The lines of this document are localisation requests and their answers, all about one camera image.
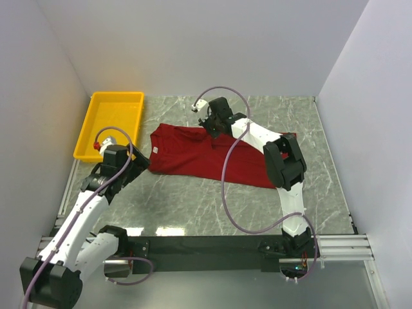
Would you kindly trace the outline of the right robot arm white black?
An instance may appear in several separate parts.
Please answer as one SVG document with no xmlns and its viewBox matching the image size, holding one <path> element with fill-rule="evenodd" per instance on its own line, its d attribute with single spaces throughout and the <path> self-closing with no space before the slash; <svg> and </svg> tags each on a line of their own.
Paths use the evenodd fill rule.
<svg viewBox="0 0 412 309">
<path fill-rule="evenodd" d="M 249 114 L 233 113 L 224 97 L 209 102 L 199 98 L 191 109 L 195 113 L 203 109 L 207 111 L 205 118 L 199 119 L 199 124 L 211 137 L 224 134 L 235 139 L 223 163 L 222 179 L 226 177 L 230 156 L 240 142 L 252 146 L 264 156 L 268 179 L 277 189 L 281 202 L 283 217 L 272 226 L 282 226 L 282 253 L 303 256 L 313 248 L 317 257 L 317 236 L 303 203 L 307 166 L 295 135 L 275 133 L 253 122 Z"/>
</svg>

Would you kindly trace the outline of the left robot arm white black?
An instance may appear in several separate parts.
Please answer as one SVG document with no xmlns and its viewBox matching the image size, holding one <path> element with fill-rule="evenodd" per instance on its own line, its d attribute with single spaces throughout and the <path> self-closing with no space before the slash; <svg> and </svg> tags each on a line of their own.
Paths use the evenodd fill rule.
<svg viewBox="0 0 412 309">
<path fill-rule="evenodd" d="M 83 285 L 109 258 L 149 265 L 145 257 L 134 257 L 126 229 L 106 225 L 91 243 L 86 240 L 100 215 L 127 184 L 149 167 L 133 144 L 102 147 L 103 161 L 84 179 L 75 206 L 53 239 L 37 257 L 26 258 L 20 266 L 24 290 L 23 308 L 29 303 L 51 308 L 73 308 Z"/>
</svg>

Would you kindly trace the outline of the red t shirt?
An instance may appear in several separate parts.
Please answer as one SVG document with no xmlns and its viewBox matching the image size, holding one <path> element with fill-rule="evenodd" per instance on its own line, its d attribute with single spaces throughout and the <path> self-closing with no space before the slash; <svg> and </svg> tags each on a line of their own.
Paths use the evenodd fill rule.
<svg viewBox="0 0 412 309">
<path fill-rule="evenodd" d="M 245 142 L 234 148 L 226 177 L 221 178 L 226 154 L 234 141 L 228 135 L 212 138 L 202 127 L 160 124 L 151 133 L 149 170 L 274 189 L 266 173 L 264 156 Z"/>
</svg>

